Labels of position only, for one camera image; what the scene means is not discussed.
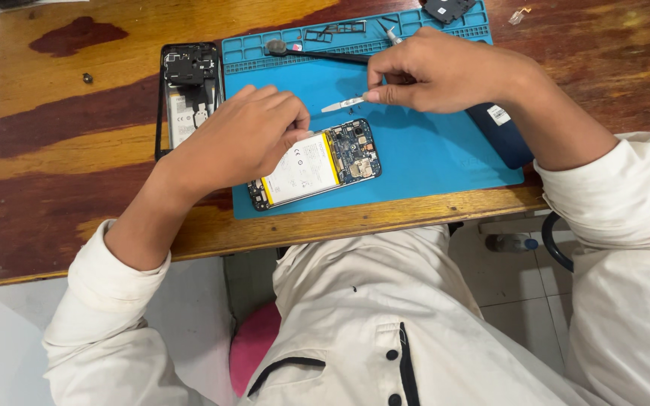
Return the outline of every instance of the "white tile floor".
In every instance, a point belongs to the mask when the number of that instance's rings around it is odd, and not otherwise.
[[[503,220],[524,215],[509,217]],[[456,231],[448,253],[461,268],[483,317],[562,374],[573,312],[571,272],[556,263],[543,247],[523,254],[488,251],[484,236],[478,233],[478,221],[465,222]],[[540,233],[532,233],[532,237],[541,242]],[[576,247],[570,231],[555,232],[554,239],[568,255]],[[275,300],[275,259],[274,249],[225,258],[232,313],[239,323],[259,306]]]

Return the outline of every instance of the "person's left hand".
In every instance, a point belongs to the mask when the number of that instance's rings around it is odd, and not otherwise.
[[[162,157],[158,167],[194,204],[215,189],[272,173],[284,153],[309,135],[309,125],[308,109],[292,92],[247,85]]]

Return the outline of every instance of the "person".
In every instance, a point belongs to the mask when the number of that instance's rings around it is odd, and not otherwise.
[[[582,245],[565,376],[483,320],[447,227],[429,226],[291,247],[279,335],[240,403],[650,406],[650,132],[615,136],[533,60],[429,28],[375,54],[368,89],[440,114],[491,101],[518,125]],[[293,93],[247,86],[99,226],[44,337],[57,404],[213,404],[176,376],[145,306],[195,202],[269,174],[308,123]]]

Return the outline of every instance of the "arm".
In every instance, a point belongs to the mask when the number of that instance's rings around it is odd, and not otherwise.
[[[544,198],[586,247],[574,258],[567,376],[611,404],[650,404],[650,133],[613,136],[534,61],[425,28],[371,58],[368,88],[368,101],[420,111],[506,109]]]
[[[142,316],[192,205],[273,171],[308,125],[292,93],[245,87],[158,162],[119,220],[99,226],[70,266],[44,336],[57,404],[212,404],[176,376],[162,337]]]

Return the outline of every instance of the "plastic bottle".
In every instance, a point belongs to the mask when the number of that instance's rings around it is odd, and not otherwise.
[[[491,234],[485,238],[485,247],[493,252],[526,252],[538,248],[538,241],[527,234]]]

